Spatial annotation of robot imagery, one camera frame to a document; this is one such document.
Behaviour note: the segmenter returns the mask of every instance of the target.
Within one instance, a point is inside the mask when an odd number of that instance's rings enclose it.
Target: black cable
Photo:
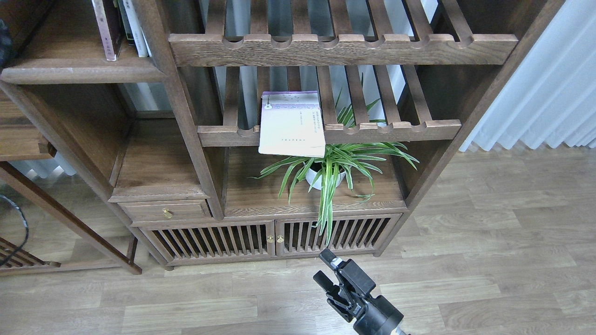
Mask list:
[[[5,197],[3,194],[0,194],[0,198],[6,200],[14,209],[16,209],[18,211],[18,214],[21,216],[21,219],[23,220],[23,225],[25,226],[25,239],[23,240],[23,242],[21,243],[20,246],[18,246],[16,249],[14,249],[14,251],[8,255],[5,259],[2,260],[2,262],[0,262],[0,266],[8,263],[8,261],[17,253],[19,252],[23,246],[25,245],[25,243],[27,243],[27,240],[29,239],[29,225],[27,224],[27,219],[25,219],[25,215],[23,214],[23,211],[21,210],[21,208],[15,204],[14,201],[10,200],[9,198]]]

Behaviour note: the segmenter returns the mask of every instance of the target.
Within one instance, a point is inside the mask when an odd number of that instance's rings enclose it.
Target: drawer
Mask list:
[[[189,220],[209,213],[205,200],[143,201],[120,206],[133,222]]]

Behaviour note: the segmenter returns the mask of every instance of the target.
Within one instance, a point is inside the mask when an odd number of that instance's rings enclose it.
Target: wooden cabinet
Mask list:
[[[138,58],[124,46],[108,62],[91,4],[57,0],[3,69],[0,86],[161,264],[184,265],[312,256],[322,248],[310,228],[317,194],[298,185],[288,204],[277,198],[282,172],[248,179],[273,158],[256,152],[259,115],[246,126],[239,108],[272,88],[272,67],[286,73],[290,90],[304,80],[299,66],[312,67],[327,142],[409,141],[420,160],[417,169],[381,164],[369,202],[357,203],[345,187],[336,193],[330,247],[379,256],[564,1],[440,0],[429,21],[420,0],[403,0],[412,36],[393,31],[385,2],[362,1],[370,35],[353,31],[346,3],[336,0],[321,13],[331,34],[316,35],[310,2],[292,0],[282,13],[292,33],[272,36],[267,2],[257,0],[249,33],[231,36],[226,1],[202,8],[192,0],[134,0],[153,56]],[[386,126],[368,120],[357,68],[365,64],[374,68]],[[394,65],[406,82],[398,95],[388,75]],[[216,66],[226,67],[222,92]],[[240,94],[243,66],[257,74],[251,97]],[[343,66],[355,127],[337,121],[330,66]],[[172,111],[132,110],[116,88],[124,82],[161,82]],[[367,180],[355,184],[367,193]]]

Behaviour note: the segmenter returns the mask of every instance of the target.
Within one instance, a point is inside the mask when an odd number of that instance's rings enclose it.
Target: slatted cabinet door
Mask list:
[[[387,238],[401,213],[345,216],[333,220],[328,248],[336,254],[374,253]],[[318,255],[325,249],[327,232],[320,234],[316,220],[276,220],[277,256]]]
[[[168,265],[239,262],[275,256],[273,221],[143,227]]]

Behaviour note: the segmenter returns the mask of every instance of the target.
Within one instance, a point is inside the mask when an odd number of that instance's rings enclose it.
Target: tripod head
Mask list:
[[[323,250],[319,258],[333,270],[339,285],[322,272],[313,279],[325,290],[327,303],[347,322],[354,322],[354,330],[359,335],[403,334],[399,323],[401,314],[385,297],[373,298],[370,293],[375,282],[351,259],[344,261],[329,249]]]

